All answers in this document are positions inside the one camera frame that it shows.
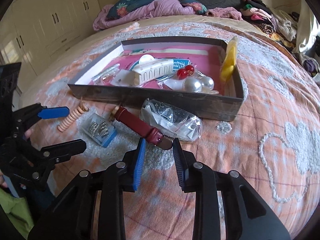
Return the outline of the green sleeve forearm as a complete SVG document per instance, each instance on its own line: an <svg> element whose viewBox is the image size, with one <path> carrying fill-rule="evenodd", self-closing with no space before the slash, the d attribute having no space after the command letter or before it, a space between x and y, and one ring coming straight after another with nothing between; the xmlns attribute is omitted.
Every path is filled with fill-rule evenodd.
<svg viewBox="0 0 320 240"><path fill-rule="evenodd" d="M15 198L1 188L1 206L13 226L24 239L27 239L34 222L26 199Z"/></svg>

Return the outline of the left hand painted nails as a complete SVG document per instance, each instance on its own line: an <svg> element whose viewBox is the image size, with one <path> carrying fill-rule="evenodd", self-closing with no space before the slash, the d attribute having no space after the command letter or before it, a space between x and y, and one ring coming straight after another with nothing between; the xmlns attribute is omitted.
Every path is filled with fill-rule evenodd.
<svg viewBox="0 0 320 240"><path fill-rule="evenodd" d="M29 129L25 132L24 134L24 138L25 140L29 139L31 134L32 134L33 130L32 129ZM4 173L0 170L0 186L3 187L3 188L7 188L8 185L7 183L5 182L5 179L4 179Z"/></svg>

